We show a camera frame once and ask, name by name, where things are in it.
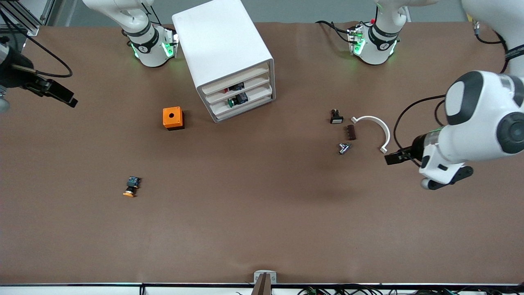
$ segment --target metal fitting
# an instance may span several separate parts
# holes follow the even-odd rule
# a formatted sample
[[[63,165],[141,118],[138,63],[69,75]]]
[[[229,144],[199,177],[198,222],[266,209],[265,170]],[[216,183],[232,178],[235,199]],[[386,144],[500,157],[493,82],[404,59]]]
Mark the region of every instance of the metal fitting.
[[[347,150],[349,150],[351,148],[351,144],[349,144],[349,143],[339,143],[339,148],[340,148],[339,154],[343,155],[343,154],[345,154],[347,152]]]

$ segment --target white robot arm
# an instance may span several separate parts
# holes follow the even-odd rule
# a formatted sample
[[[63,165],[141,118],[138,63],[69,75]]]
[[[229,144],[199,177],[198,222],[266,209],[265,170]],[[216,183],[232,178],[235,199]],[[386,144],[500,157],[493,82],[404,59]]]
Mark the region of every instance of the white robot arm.
[[[426,6],[439,0],[374,0],[377,4],[377,17],[371,26],[359,25],[350,34],[351,53],[370,65],[380,65],[393,54],[397,37],[406,23],[405,6]]]
[[[159,67],[174,57],[178,35],[172,30],[152,25],[143,4],[151,6],[154,0],[83,0],[85,5],[117,22],[131,40],[135,56],[148,67]]]
[[[467,161],[508,157],[524,150],[524,2],[463,0],[476,20],[506,41],[511,75],[472,71],[448,89],[448,125],[417,137],[404,151],[386,156],[388,164],[421,161],[422,187],[438,189],[473,174]]]

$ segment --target white curved handle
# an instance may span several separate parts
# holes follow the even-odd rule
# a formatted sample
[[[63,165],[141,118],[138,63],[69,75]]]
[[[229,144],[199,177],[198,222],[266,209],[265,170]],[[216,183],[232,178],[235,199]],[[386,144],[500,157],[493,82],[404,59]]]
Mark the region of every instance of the white curved handle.
[[[384,123],[384,121],[382,121],[381,119],[377,118],[377,117],[374,117],[374,116],[362,116],[360,118],[351,118],[351,121],[353,121],[353,123],[356,123],[360,120],[369,120],[369,121],[373,121],[377,124],[380,125],[380,127],[382,127],[382,129],[384,130],[384,133],[386,134],[386,143],[384,143],[383,146],[380,147],[380,151],[383,152],[383,153],[387,153],[388,150],[386,149],[386,146],[388,145],[389,143],[389,140],[391,139],[391,133],[389,132],[389,127],[388,125],[386,125]]]

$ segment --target table surface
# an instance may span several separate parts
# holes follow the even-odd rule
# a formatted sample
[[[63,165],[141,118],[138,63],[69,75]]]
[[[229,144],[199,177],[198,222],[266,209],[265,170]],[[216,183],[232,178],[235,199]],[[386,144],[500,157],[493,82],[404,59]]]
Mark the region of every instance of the table surface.
[[[395,54],[370,66],[326,26],[257,28],[277,99],[215,124],[182,55],[147,68],[119,28],[43,27],[79,103],[8,93],[0,282],[243,282],[257,269],[280,282],[522,282],[524,157],[472,163],[473,177],[425,191],[414,165],[385,164],[378,125],[358,123],[340,156],[346,124],[329,124],[338,108],[392,128],[462,74],[498,72],[501,46],[469,23],[408,23]],[[32,43],[24,54],[64,72]],[[437,127],[437,102],[406,114],[401,143]],[[172,106],[185,130],[163,128]],[[143,177],[136,198],[122,196],[130,175]]]

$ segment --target orange cube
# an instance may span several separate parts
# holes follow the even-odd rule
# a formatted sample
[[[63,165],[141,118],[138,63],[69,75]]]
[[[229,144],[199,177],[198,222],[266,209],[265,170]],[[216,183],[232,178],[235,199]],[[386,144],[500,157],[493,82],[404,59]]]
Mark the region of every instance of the orange cube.
[[[163,125],[169,130],[184,129],[184,112],[180,107],[165,108],[162,112]]]

